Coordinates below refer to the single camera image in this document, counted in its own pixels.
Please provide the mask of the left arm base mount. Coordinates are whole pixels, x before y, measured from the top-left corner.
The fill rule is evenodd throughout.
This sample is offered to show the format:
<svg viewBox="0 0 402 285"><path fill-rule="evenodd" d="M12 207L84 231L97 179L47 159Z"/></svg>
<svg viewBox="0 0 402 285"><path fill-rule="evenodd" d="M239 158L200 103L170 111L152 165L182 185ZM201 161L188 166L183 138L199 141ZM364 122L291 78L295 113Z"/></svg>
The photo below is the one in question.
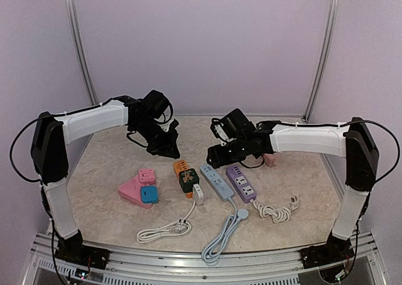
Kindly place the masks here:
<svg viewBox="0 0 402 285"><path fill-rule="evenodd" d="M55 257L57 259L89 268L106 269L110 251L85 245L79 230L77 234L69 239L64 239L58 234L56 234L56 236L58 245Z"/></svg>

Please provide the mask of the white charger plug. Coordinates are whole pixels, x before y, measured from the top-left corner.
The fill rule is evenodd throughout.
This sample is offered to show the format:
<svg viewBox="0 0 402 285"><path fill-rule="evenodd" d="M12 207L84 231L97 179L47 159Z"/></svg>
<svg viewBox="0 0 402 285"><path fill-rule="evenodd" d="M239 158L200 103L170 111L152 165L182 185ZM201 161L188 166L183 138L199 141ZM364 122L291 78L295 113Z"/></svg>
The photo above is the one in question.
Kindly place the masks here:
<svg viewBox="0 0 402 285"><path fill-rule="evenodd" d="M198 183L193 185L192 188L193 199L196 205L203 205L204 204L204 193Z"/></svg>

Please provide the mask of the light blue power strip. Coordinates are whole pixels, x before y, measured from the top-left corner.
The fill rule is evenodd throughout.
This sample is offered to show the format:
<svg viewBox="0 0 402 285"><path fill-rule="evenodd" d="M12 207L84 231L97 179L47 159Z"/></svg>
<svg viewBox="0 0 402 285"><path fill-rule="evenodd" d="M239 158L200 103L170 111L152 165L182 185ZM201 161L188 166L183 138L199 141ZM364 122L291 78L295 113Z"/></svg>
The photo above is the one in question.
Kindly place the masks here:
<svg viewBox="0 0 402 285"><path fill-rule="evenodd" d="M231 187L211 165L202 165L199 167L199 171L223 202L234 196Z"/></svg>

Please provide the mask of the dark green cube adapter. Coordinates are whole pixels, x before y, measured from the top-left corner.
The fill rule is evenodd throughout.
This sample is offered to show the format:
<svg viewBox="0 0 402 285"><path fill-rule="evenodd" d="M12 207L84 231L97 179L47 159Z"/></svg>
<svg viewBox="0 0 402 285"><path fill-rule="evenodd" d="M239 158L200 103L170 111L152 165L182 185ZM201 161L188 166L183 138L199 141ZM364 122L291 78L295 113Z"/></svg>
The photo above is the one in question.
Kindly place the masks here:
<svg viewBox="0 0 402 285"><path fill-rule="evenodd" d="M193 191L193 186L200 182L198 174L193 168L179 172L178 179L184 193L191 193Z"/></svg>

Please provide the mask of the black charger plug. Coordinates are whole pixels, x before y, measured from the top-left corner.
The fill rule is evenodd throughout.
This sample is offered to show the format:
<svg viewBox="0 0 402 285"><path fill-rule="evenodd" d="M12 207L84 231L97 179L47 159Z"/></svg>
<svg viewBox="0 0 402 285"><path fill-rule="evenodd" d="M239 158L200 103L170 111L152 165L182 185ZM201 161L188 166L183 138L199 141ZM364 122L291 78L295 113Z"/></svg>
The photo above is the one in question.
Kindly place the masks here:
<svg viewBox="0 0 402 285"><path fill-rule="evenodd" d="M215 149L208 149L207 163L214 169L221 167L219 153Z"/></svg>

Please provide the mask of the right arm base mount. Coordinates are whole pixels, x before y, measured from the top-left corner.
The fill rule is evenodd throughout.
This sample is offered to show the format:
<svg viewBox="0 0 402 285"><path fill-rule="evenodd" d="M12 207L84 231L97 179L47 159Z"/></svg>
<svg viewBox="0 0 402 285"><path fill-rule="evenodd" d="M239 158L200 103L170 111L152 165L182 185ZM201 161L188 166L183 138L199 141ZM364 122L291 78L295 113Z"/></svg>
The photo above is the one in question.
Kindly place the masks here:
<svg viewBox="0 0 402 285"><path fill-rule="evenodd" d="M350 239L338 239L331 232L326 243L301 249L300 257L303 268L309 269L353 258L354 250Z"/></svg>

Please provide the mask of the orange power strip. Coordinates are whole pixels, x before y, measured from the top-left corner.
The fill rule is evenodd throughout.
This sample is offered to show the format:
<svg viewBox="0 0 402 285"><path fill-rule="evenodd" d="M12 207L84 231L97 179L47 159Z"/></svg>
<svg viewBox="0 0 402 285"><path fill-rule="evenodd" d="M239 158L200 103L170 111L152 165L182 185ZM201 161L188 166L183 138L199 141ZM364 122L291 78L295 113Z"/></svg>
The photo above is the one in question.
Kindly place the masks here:
<svg viewBox="0 0 402 285"><path fill-rule="evenodd" d="M174 172L175 172L175 174L176 174L176 176L178 178L179 172L181 172L183 170L186 170L186 169L190 169L190 168L188 167L187 163L184 160L179 160L179 161L175 161L173 163L173 169L174 169ZM188 199L191 199L193 197L193 193L192 192L191 193L185 193L185 196Z"/></svg>

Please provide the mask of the small pink charger plug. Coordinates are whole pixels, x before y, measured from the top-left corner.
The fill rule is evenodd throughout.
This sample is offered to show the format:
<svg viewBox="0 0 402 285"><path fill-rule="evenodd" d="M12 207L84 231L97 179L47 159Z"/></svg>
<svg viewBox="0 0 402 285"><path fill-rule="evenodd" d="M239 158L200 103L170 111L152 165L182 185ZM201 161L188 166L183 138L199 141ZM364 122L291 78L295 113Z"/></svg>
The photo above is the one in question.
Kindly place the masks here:
<svg viewBox="0 0 402 285"><path fill-rule="evenodd" d="M276 158L273 154L264 154L264 163L269 168L276 166Z"/></svg>

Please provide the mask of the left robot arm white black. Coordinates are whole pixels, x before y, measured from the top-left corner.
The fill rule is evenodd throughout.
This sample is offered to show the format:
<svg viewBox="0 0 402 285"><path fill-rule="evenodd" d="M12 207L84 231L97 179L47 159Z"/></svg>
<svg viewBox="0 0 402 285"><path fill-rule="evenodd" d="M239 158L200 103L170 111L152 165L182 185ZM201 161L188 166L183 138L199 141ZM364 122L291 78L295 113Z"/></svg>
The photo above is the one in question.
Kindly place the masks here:
<svg viewBox="0 0 402 285"><path fill-rule="evenodd" d="M141 99L122 95L84 109L40 114L31 145L31 158L44 187L55 230L66 240L62 250L72 261L83 262L88 250L72 238L79 234L79 229L67 191L68 145L98 132L125 127L128 133L139 134L145 139L147 153L178 159L178 121L172 116L161 120L166 111L173 112L171 102L163 93L152 90Z"/></svg>

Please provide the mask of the purple power strip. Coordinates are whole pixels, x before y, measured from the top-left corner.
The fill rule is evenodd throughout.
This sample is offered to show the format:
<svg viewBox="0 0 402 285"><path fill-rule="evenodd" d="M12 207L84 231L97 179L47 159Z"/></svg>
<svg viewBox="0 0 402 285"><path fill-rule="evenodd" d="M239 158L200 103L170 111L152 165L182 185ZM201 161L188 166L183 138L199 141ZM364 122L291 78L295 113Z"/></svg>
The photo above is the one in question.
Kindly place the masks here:
<svg viewBox="0 0 402 285"><path fill-rule="evenodd" d="M256 200L257 192L246 178L240 167L232 165L226 168L225 175L244 203Z"/></svg>

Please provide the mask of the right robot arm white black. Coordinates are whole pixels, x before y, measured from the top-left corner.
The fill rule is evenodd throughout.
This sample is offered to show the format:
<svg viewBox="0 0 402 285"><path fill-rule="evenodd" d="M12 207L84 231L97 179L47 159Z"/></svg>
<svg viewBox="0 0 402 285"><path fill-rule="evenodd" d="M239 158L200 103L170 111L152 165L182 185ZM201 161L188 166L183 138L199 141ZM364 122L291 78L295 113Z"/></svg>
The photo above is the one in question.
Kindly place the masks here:
<svg viewBox="0 0 402 285"><path fill-rule="evenodd" d="M335 262L345 253L345 242L376 182L379 152L362 119L350 124L289 124L281 121L251 121L223 118L212 126L217 137L225 135L228 142L209 147L206 162L220 168L244 161L247 156L258 158L264 154L304 152L338 156L346 160L345 192L331 235L323 245L321 256Z"/></svg>

